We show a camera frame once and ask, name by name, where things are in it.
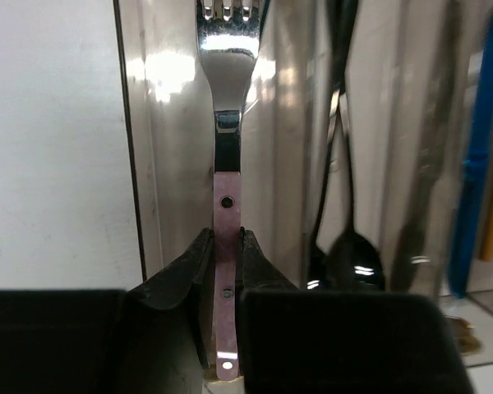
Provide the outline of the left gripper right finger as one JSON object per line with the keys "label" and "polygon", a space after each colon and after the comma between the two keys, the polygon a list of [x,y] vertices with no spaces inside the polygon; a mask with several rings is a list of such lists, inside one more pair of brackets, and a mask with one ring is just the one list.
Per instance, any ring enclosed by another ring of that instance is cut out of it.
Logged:
{"label": "left gripper right finger", "polygon": [[246,392],[473,392],[451,327],[426,297],[299,290],[248,230],[240,272]]}

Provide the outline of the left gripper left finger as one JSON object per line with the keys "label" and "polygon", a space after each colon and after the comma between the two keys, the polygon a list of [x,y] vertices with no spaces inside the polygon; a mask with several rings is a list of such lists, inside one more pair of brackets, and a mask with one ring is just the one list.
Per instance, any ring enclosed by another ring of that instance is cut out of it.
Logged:
{"label": "left gripper left finger", "polygon": [[0,291],[0,393],[199,393],[205,229],[136,288]]}

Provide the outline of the black spoon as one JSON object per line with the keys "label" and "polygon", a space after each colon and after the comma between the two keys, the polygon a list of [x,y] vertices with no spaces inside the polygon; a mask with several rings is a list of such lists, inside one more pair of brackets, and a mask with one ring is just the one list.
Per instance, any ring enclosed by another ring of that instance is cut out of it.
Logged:
{"label": "black spoon", "polygon": [[346,67],[357,18],[358,4],[358,0],[328,1],[326,3],[330,46],[333,58],[329,70],[330,101],[326,157],[323,165],[320,202],[311,235],[310,261],[307,269],[306,288],[309,291],[319,289],[328,283],[325,268],[326,254],[318,246],[317,239],[325,212],[339,96],[345,92]]}
{"label": "black spoon", "polygon": [[347,166],[348,213],[342,233],[325,258],[334,286],[343,291],[383,291],[385,275],[375,246],[355,229],[355,187],[346,70],[357,16],[357,1],[331,1],[334,10],[334,133],[343,138]]}

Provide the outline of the black knife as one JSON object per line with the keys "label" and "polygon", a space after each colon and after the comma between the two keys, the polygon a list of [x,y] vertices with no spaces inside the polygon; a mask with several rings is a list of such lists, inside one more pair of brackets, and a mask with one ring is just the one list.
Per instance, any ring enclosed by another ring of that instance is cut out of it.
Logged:
{"label": "black knife", "polygon": [[390,278],[390,290],[407,293],[412,287],[418,267],[430,261],[424,255],[426,229],[429,222],[431,193],[445,163],[449,136],[459,36],[462,24],[460,1],[445,3],[443,20],[436,36],[436,51],[426,88],[417,164],[405,220],[399,233]]}

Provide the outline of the blue knife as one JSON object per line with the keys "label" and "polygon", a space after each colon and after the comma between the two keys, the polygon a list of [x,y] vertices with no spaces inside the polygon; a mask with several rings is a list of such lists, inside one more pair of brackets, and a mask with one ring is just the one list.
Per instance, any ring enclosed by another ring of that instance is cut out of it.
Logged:
{"label": "blue knife", "polygon": [[477,228],[490,160],[493,131],[493,11],[488,18],[481,53],[470,140],[463,160],[463,187],[447,269],[448,288],[455,298],[467,292]]}

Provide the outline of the pink handled fork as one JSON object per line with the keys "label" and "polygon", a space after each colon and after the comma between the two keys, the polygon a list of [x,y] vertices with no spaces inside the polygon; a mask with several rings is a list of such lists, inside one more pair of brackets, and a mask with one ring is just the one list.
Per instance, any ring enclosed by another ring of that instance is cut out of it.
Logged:
{"label": "pink handled fork", "polygon": [[214,118],[213,333],[216,374],[223,381],[239,374],[235,297],[242,118],[259,57],[264,5],[262,1],[196,2],[197,52],[210,87]]}

